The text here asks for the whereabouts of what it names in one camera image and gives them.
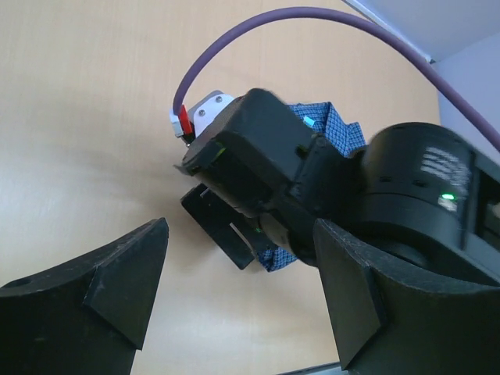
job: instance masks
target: light wood surface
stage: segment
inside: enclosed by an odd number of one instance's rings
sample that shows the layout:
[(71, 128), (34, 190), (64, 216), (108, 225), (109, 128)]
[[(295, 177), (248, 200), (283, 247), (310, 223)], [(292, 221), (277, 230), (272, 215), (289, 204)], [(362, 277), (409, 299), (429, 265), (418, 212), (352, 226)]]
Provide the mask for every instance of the light wood surface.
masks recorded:
[[(168, 111), (194, 59), (264, 10), (340, 0), (15, 0), (0, 4), (0, 283), (165, 216), (170, 243), (134, 375), (272, 374), (337, 360), (315, 269), (239, 271), (180, 207), (195, 180)], [(438, 121), (435, 90), (360, 31), (317, 20), (254, 30), (217, 56), (186, 104), (214, 89), (332, 101), (366, 138)]]

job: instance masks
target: green led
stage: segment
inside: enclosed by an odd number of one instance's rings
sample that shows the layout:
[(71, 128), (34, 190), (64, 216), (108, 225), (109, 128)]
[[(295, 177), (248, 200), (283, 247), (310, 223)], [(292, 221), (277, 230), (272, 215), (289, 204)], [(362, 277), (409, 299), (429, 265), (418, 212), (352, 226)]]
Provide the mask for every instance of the green led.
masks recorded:
[(441, 198), (448, 199), (449, 201), (454, 201), (455, 200), (455, 196), (453, 194), (449, 194), (449, 193), (442, 194)]

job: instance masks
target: white wall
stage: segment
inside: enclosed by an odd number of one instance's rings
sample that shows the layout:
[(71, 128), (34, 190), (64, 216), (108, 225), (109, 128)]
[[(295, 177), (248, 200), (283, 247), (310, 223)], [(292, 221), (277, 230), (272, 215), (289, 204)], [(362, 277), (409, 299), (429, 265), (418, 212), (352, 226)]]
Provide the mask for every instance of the white wall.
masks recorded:
[[(500, 131), (500, 33), (436, 64), (439, 73)], [(440, 95), (441, 124), (500, 164), (500, 153)]]

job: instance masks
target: checkered cloth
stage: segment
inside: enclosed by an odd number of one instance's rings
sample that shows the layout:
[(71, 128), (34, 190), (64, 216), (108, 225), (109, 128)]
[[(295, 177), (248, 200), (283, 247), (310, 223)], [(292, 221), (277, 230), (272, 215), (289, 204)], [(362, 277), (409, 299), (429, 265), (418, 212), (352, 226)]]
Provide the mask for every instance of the checkered cloth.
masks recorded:
[[(331, 103), (294, 104), (290, 109), (301, 119), (314, 121), (311, 128), (327, 136), (333, 146), (343, 155), (365, 145), (365, 138), (358, 123), (346, 124)], [(265, 250), (258, 254), (259, 262), (268, 272), (288, 266), (297, 258), (284, 248)]]

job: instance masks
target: blue cloth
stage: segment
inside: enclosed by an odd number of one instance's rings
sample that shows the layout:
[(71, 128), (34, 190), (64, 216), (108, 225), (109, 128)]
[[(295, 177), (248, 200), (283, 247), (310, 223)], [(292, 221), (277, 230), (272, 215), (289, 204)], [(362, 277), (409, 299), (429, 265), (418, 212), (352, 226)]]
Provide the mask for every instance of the blue cloth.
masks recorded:
[[(311, 128), (323, 133), (333, 146), (343, 155), (365, 145), (365, 138), (358, 123), (346, 124), (331, 103), (294, 104), (290, 109), (301, 119), (314, 120)], [(259, 262), (268, 272), (288, 266), (297, 258), (284, 248), (259, 252)]]

